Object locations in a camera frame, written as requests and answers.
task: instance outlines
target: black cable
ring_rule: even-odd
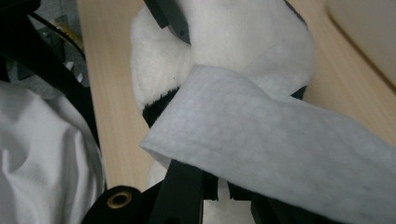
[[[63,37],[64,39],[67,40],[67,42],[69,42],[71,45],[73,45],[73,47],[76,48],[76,50],[78,51],[78,53],[81,55],[81,57],[84,59],[85,61],[85,54],[82,51],[82,49],[80,49],[78,47],[78,45],[76,44],[76,42],[74,42],[74,40],[72,38],[70,38],[67,34],[65,34],[64,32],[62,32],[61,30],[59,30],[58,28],[56,28],[56,26],[52,25],[50,22],[44,20],[42,17],[40,17],[39,15],[35,14],[34,12],[29,13],[29,15],[31,17],[33,17],[35,20],[43,23],[45,26],[47,26],[48,28],[50,28],[52,31],[56,32],[58,35],[60,35],[61,37]]]

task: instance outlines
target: wooden surface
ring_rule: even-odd
[[[325,0],[289,0],[316,44],[305,100],[352,117],[396,146],[396,90],[331,21]],[[130,30],[143,0],[78,0],[109,187],[143,190],[151,158],[138,144],[148,127],[134,105]]]

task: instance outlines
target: black bar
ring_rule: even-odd
[[[148,223],[201,224],[203,185],[203,171],[171,161]]]

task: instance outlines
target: metal grommet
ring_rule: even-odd
[[[131,192],[129,192],[127,190],[123,190],[123,191],[120,191],[118,193],[111,195],[107,199],[107,206],[112,209],[119,209],[119,208],[126,206],[128,203],[130,203],[131,200],[132,200]]]

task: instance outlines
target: white fabric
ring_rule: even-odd
[[[283,0],[177,1],[191,45],[161,29],[143,7],[132,26],[134,96],[143,110],[181,85],[195,64],[231,69],[275,94],[306,85],[313,42]]]
[[[87,124],[65,98],[50,104],[0,81],[0,223],[79,223],[104,190]]]
[[[335,220],[396,223],[396,148],[230,70],[195,66],[141,147]]]

